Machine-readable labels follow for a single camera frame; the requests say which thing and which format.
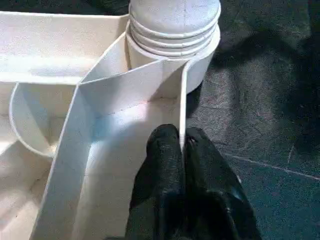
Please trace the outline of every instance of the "white plastic edge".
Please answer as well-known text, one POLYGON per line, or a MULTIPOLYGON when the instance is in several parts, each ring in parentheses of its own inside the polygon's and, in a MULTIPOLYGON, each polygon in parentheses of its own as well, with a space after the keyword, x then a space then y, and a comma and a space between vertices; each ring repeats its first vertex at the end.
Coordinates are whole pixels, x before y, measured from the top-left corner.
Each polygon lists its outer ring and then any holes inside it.
POLYGON ((17 136, 18 140, 30 151, 42 156, 42 157, 46 157, 49 159, 52 159, 53 156, 55 155, 53 152, 51 154, 45 154, 39 150, 34 149, 32 146, 30 146, 29 144, 27 144, 23 137, 19 134, 19 131, 17 130, 16 127, 16 123, 13 117, 13 101, 14 101, 14 97, 16 95, 16 91, 18 90, 18 87, 20 86, 20 83, 17 83, 12 91, 11 97, 10 97, 10 102, 9 102, 9 121, 12 127, 13 132, 15 133, 15 135, 17 136))

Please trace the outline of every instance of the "tile grout line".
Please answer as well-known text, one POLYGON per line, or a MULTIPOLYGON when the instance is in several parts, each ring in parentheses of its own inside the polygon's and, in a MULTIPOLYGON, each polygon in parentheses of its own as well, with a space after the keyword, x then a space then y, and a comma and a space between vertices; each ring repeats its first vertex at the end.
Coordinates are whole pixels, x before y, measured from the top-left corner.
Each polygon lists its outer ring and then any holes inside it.
POLYGON ((252 163, 252 164, 257 164, 257 165, 260 165, 260 166, 263 166, 263 167, 269 167, 269 168, 273 168, 273 169, 277 169, 277 170, 282 170, 282 171, 284 171, 286 173, 292 173, 292 174, 296 174, 296 175, 300 175, 300 176, 303 176, 303 177, 306 177, 306 178, 311 178, 311 179, 320 181, 320 177, 307 175, 307 174, 304 174, 304 173, 301 173, 301 172, 292 171, 292 170, 285 169, 285 168, 278 167, 278 166, 273 166, 273 165, 270 165, 270 164, 267 164, 267 163, 253 161, 253 160, 247 159, 245 157, 234 156, 234 155, 230 155, 230 154, 224 154, 224 155, 225 156, 229 156, 229 157, 233 157, 233 158, 238 159, 238 160, 243 160, 243 161, 246 161, 246 162, 249 162, 249 163, 252 163))
POLYGON ((288 170, 289 163, 290 163, 290 160, 291 160, 291 157, 292 157, 292 153, 293 153, 293 151, 294 151, 294 148, 295 148, 295 147, 294 147, 294 144, 292 144, 291 150, 290 150, 289 155, 288 155, 286 167, 285 167, 286 170, 288 170))

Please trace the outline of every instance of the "floor tile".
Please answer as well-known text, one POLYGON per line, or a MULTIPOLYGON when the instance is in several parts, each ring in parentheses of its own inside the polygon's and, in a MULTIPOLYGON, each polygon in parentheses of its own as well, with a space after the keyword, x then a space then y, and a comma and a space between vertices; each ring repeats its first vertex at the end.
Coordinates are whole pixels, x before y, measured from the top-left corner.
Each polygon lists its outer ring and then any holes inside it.
POLYGON ((255 210, 264 240, 317 240, 320 238, 320 181, 225 157, 255 210))

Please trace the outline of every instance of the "gray tile floor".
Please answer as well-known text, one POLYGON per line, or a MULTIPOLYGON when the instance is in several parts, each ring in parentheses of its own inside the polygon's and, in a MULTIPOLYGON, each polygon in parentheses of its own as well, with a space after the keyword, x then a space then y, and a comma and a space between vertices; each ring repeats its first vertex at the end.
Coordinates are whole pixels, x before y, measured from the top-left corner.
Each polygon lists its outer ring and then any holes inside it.
POLYGON ((306 132, 314 120, 300 54, 308 6, 272 0, 272 10, 263 2, 222 1, 221 43, 202 86, 188 95, 187 124, 202 128, 242 179, 263 239, 316 240, 320 146, 301 146, 302 135, 319 131, 315 124, 306 132))

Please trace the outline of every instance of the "white plastic structure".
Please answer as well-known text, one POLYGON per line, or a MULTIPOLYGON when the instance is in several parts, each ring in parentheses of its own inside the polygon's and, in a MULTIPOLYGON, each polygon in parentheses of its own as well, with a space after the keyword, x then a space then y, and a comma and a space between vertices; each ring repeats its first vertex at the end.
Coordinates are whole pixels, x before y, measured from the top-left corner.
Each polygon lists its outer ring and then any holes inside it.
POLYGON ((190 1, 176 31, 169 13, 143 16, 143 2, 124 16, 0 12, 0 240, 124 236, 152 130, 176 125, 183 148, 186 94, 219 43, 220 4, 190 1), (194 25, 196 8, 207 17, 194 25))

